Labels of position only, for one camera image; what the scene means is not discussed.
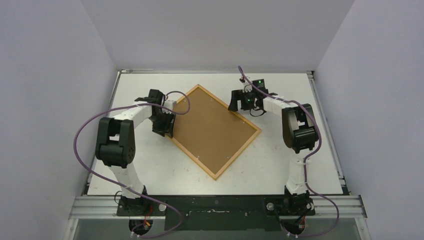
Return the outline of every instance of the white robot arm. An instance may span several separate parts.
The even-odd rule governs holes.
[[[138,98],[133,105],[143,102],[163,105],[173,109],[175,101],[164,100],[165,96],[159,90],[151,89],[149,97]],[[159,107],[141,105],[123,111],[113,117],[103,117],[99,121],[95,155],[108,166],[116,180],[138,193],[146,193],[146,188],[140,181],[134,168],[134,155],[136,152],[134,129],[144,120],[153,122],[152,131],[172,138],[175,114]],[[121,187],[122,196],[128,202],[139,199],[140,196]]]
[[[275,96],[276,98],[283,99],[282,96]],[[283,109],[291,109],[298,107],[294,103],[285,103],[281,100],[266,97],[263,99],[263,110],[269,113],[273,113],[283,119]],[[298,130],[300,126],[304,126],[304,122],[296,121],[298,128],[294,130]],[[295,151],[290,152],[290,162],[288,169],[288,180],[285,185],[287,190],[291,194],[304,194],[308,190],[305,185],[305,173],[304,173],[304,164],[308,164],[309,160],[304,163],[304,158],[311,152],[309,149],[305,149],[296,153]]]
[[[240,79],[244,87],[240,90],[231,91],[231,102],[228,106],[229,111],[237,112],[239,110],[238,101],[241,102],[241,110],[262,110],[271,112],[279,116],[282,120],[282,136],[285,145],[293,149],[290,154],[289,176],[285,185],[289,194],[309,196],[308,188],[305,184],[304,165],[309,163],[304,158],[313,150],[318,135],[315,131],[314,123],[307,117],[299,106],[294,103],[286,103],[282,96],[270,93],[274,98],[266,97],[254,88],[247,88],[247,83],[243,78]],[[265,88],[264,79],[254,80],[255,85],[262,92],[268,94]],[[312,107],[309,104],[303,104],[303,107],[314,116]]]

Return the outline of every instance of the screw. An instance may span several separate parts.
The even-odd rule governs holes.
[[[269,211],[274,210],[274,203],[269,202],[269,203],[266,205],[266,209],[268,209]]]
[[[167,209],[167,206],[163,205],[163,204],[159,204],[159,211],[163,212]]]

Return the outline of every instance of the cork board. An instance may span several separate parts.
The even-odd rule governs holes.
[[[187,93],[191,109],[177,115],[171,140],[213,179],[217,179],[261,129],[226,105],[201,85]],[[181,97],[174,111],[184,112],[188,102]]]

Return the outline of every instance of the white tabletop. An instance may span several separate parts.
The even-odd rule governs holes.
[[[308,182],[322,194],[341,194],[336,165],[321,121],[314,95],[304,73],[252,73],[252,80],[265,79],[266,88],[284,96],[310,104],[322,134],[322,147],[308,166]],[[138,97],[145,97],[150,89],[164,94],[178,90],[188,92],[200,84],[219,99],[229,104],[231,91],[241,89],[240,75],[235,73],[152,73],[122,74],[117,85],[113,108],[128,106]],[[177,100],[181,96],[170,95]],[[289,160],[293,150],[286,147],[282,137],[281,119],[272,113],[252,117],[249,111],[240,111],[262,129],[259,136],[217,179],[213,180],[171,140],[152,132],[152,124],[144,121],[135,130],[136,154],[134,165],[138,176],[150,195],[267,195],[284,194],[288,179]],[[94,170],[116,179],[102,161]],[[120,187],[93,176],[88,195],[114,195]]]

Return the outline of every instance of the gray wall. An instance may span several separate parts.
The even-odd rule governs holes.
[[[114,65],[79,0],[0,0],[1,239],[61,239],[87,172],[78,127],[107,108]],[[79,148],[90,163],[95,124]]]
[[[373,240],[423,239],[424,1],[356,0],[315,72]]]
[[[82,0],[119,69],[314,70],[354,0]]]

